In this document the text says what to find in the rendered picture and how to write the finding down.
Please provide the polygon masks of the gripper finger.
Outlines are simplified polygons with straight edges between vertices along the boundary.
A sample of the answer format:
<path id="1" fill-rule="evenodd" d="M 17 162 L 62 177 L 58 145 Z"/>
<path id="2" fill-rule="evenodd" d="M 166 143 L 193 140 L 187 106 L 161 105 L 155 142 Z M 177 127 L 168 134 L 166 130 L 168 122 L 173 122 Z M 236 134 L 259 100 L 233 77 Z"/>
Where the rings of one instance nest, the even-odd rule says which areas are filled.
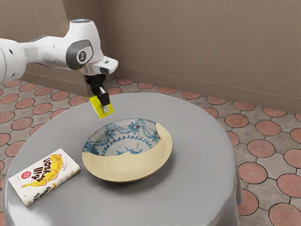
<path id="1" fill-rule="evenodd" d="M 95 96 L 97 96 L 98 99 L 101 101 L 102 106 L 106 106 L 111 103 L 109 93 L 104 88 L 100 88 L 99 91 L 95 92 Z"/>

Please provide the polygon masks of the yellow-green block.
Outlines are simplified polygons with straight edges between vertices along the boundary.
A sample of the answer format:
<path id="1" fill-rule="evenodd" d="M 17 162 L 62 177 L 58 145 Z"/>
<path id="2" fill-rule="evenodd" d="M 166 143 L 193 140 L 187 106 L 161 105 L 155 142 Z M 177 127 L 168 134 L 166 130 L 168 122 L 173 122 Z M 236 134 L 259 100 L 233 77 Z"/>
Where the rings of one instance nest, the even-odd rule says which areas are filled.
<path id="1" fill-rule="evenodd" d="M 112 106 L 112 103 L 110 103 L 106 106 L 102 106 L 102 103 L 98 99 L 97 96 L 90 97 L 89 101 L 90 101 L 94 111 L 97 113 L 97 115 L 101 119 L 107 117 L 108 115 L 110 115 L 114 112 L 114 108 Z"/>

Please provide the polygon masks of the cream plate with blue pattern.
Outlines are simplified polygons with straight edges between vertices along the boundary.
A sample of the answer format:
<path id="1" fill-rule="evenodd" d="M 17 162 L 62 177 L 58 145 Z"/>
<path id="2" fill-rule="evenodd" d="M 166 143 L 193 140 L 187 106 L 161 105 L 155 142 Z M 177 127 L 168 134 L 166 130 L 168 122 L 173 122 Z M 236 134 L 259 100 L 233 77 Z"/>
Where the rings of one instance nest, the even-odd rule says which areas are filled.
<path id="1" fill-rule="evenodd" d="M 172 138 L 163 126 L 146 119 L 109 123 L 84 144 L 86 169 L 105 181 L 137 181 L 158 171 L 169 159 Z"/>

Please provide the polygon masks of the white book with yellow cover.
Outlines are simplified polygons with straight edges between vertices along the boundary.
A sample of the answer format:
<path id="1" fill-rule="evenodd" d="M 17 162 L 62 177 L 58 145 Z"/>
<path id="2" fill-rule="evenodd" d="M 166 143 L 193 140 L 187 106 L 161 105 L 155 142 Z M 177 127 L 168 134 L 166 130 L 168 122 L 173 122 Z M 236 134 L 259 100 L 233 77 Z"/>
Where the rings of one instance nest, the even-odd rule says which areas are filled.
<path id="1" fill-rule="evenodd" d="M 8 180 L 29 207 L 80 172 L 80 166 L 60 148 Z"/>

